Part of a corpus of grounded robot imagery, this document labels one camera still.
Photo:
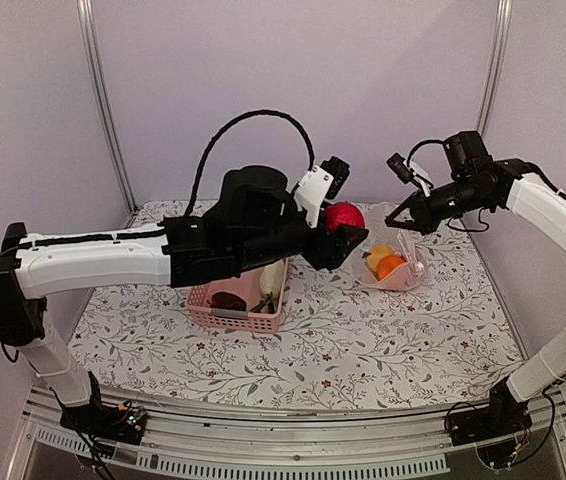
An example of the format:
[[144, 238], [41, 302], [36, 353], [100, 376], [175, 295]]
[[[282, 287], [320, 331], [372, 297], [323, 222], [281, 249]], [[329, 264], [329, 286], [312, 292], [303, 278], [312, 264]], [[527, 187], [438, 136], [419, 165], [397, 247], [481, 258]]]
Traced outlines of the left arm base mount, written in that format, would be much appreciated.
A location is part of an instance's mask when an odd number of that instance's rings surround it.
[[147, 424], [147, 410], [129, 401], [119, 406], [104, 405], [91, 399], [86, 405], [67, 407], [60, 403], [60, 424], [85, 436], [114, 442], [140, 445]]

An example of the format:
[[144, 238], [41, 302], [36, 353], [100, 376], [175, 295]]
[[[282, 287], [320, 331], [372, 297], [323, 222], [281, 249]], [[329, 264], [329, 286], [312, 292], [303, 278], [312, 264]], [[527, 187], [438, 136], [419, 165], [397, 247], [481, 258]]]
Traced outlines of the pink perforated plastic basket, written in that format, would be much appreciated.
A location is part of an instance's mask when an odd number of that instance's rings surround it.
[[186, 307], [199, 326], [277, 333], [288, 264], [288, 260], [279, 260], [243, 273], [239, 278], [192, 287]]

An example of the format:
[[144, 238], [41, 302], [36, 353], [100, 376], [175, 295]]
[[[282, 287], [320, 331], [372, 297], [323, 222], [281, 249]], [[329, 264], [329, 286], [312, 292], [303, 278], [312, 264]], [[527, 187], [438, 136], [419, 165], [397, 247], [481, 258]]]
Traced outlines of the red toy fruit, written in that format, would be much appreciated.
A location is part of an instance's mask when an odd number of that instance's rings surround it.
[[359, 209], [348, 202], [329, 205], [324, 210], [325, 225], [329, 231], [336, 231], [340, 225], [365, 229], [365, 219]]

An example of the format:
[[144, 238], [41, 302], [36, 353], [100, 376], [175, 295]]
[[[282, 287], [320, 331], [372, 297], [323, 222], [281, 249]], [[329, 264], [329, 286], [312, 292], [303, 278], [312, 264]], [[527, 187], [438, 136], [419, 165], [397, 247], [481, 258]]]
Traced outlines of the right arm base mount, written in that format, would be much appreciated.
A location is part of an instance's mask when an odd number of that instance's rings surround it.
[[454, 446], [491, 440], [528, 430], [532, 419], [526, 406], [512, 409], [457, 402], [444, 417], [444, 429]]

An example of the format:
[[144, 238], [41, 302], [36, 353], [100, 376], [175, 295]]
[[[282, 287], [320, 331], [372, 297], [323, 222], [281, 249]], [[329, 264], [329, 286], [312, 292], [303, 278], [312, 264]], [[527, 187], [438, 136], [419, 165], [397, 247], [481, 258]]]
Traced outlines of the orange toy fruit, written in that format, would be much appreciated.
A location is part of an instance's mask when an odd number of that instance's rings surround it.
[[406, 260], [403, 257], [398, 256], [398, 255], [392, 255], [392, 256], [385, 257], [379, 263], [378, 271], [376, 272], [377, 279], [379, 281], [384, 280], [394, 270], [396, 270], [398, 267], [403, 265], [405, 262], [406, 262]]

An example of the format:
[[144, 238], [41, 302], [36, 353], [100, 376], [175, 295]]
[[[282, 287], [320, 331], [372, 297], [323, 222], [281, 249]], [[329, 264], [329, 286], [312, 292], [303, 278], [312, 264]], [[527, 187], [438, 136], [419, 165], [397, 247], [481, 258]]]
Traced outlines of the clear zip top bag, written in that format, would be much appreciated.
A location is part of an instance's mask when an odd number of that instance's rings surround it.
[[396, 292], [420, 286], [427, 275], [413, 235], [397, 229], [372, 231], [348, 257], [344, 269], [365, 288]]

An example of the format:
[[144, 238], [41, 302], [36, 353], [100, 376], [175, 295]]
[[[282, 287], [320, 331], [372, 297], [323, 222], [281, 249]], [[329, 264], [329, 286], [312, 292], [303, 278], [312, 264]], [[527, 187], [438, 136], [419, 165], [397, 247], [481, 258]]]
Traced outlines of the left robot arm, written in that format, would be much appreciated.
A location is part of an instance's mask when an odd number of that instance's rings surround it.
[[125, 284], [203, 285], [294, 255], [335, 269], [367, 237], [361, 223], [327, 215], [344, 180], [324, 162], [289, 187], [282, 172], [252, 165], [227, 172], [218, 201], [200, 216], [66, 237], [11, 224], [0, 252], [0, 343], [19, 349], [89, 433], [104, 433], [111, 412], [46, 319], [47, 297]]

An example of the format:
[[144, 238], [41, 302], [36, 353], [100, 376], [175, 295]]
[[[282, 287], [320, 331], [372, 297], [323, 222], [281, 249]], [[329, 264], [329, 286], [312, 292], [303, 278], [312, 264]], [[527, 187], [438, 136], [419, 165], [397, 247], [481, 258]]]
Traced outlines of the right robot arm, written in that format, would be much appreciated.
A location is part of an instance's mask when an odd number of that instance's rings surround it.
[[[534, 258], [540, 273], [558, 278], [559, 268], [566, 267], [566, 193], [532, 162], [494, 159], [477, 131], [461, 131], [434, 143], [447, 159], [449, 182], [434, 186], [415, 165], [412, 153], [391, 155], [388, 167], [416, 190], [386, 217], [386, 224], [427, 235], [445, 221], [470, 212], [503, 210], [526, 221], [552, 243], [549, 255]], [[500, 436], [529, 427], [529, 400], [565, 380], [566, 325], [491, 388], [486, 407], [472, 413], [452, 413], [452, 430]]]

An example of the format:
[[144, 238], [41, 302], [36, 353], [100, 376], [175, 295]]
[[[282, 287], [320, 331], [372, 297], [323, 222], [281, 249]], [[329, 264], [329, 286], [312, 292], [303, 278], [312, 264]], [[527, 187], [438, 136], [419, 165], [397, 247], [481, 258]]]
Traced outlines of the yellow toy fruit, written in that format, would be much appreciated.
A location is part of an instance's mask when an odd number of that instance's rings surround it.
[[376, 273], [378, 271], [379, 263], [388, 256], [392, 256], [394, 254], [393, 249], [385, 244], [378, 244], [374, 245], [369, 254], [366, 257], [367, 266], [368, 268]]

